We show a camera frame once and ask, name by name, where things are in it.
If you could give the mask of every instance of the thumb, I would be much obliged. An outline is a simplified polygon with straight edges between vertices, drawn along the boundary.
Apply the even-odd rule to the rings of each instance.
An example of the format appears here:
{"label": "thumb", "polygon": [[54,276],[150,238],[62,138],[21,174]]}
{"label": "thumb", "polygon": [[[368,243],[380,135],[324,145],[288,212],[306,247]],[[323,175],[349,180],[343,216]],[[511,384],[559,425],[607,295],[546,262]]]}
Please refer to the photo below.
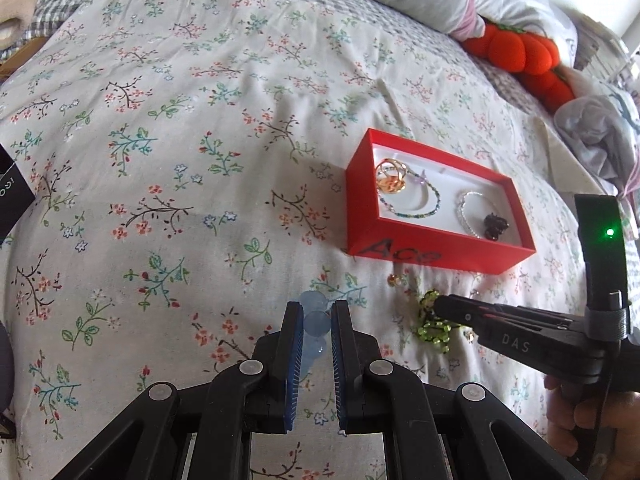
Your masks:
{"label": "thumb", "polygon": [[[575,407],[574,420],[577,426],[592,430],[595,427],[596,411],[600,399],[588,399]],[[619,430],[635,429],[640,423],[640,395],[635,392],[613,393],[607,397],[602,410],[601,425]]]}

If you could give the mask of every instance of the black bead charm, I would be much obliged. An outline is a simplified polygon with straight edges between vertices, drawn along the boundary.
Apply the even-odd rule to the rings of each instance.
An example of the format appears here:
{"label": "black bead charm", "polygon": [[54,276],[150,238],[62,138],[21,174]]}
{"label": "black bead charm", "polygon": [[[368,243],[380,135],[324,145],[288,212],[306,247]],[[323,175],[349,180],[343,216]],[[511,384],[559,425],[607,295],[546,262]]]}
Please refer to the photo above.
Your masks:
{"label": "black bead charm", "polygon": [[484,237],[494,242],[509,228],[509,223],[501,216],[490,213],[484,218]]}

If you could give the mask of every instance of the pink trim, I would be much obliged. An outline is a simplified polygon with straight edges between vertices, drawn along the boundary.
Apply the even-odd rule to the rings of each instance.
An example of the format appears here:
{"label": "pink trim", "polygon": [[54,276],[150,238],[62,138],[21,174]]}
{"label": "pink trim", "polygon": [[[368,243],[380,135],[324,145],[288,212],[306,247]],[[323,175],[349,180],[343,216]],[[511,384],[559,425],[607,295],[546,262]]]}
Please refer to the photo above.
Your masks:
{"label": "pink trim", "polygon": [[474,37],[477,19],[478,14],[476,13],[476,0],[467,0],[462,20],[460,20],[458,27],[450,34],[450,36],[458,41],[465,41]]}

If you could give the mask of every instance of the open red box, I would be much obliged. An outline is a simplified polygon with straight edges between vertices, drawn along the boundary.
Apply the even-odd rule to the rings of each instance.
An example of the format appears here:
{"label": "open red box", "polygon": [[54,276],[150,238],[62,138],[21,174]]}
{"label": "open red box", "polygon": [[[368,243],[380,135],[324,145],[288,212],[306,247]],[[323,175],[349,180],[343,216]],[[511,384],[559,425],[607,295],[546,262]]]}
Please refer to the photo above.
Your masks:
{"label": "open red box", "polygon": [[[510,219],[508,232],[511,230],[512,242],[494,242],[460,232],[450,221],[452,212],[449,209],[454,210],[456,199],[447,196],[446,192],[440,192],[444,213],[438,221],[457,232],[443,228],[442,224],[436,228],[393,218],[380,203],[376,186],[375,167],[380,156],[388,156],[385,155],[387,152],[399,152],[404,158],[420,159],[424,164],[441,168],[434,173],[441,182],[451,179],[464,182],[468,178],[470,182],[472,179],[477,181],[478,185],[495,188],[495,192],[504,197],[502,203],[508,204],[510,209],[504,216]],[[536,252],[513,181],[464,158],[370,128],[349,163],[346,178],[347,250],[354,256],[500,274]]]}

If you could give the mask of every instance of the floral fabric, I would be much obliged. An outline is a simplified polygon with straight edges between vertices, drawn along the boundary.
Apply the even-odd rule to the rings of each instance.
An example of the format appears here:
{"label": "floral fabric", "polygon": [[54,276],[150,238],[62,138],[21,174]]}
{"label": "floral fabric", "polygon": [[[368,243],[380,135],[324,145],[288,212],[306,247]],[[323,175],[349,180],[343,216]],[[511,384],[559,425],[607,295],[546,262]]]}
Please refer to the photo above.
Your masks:
{"label": "floral fabric", "polygon": [[[368,127],[513,178],[537,254],[501,276],[347,256],[344,168]],[[385,358],[437,386],[479,381],[544,434],[539,373],[469,330],[442,355],[413,329],[428,288],[581,310],[577,225],[545,139],[477,70],[318,4],[81,7],[0,88],[0,141],[36,193],[0,250],[18,425],[0,476],[51,478],[153,382],[185,388],[247,358],[309,289],[347,299]],[[253,480],[385,477],[380,437],[339,434],[333,388],[325,349],[295,430],[255,437]]]}

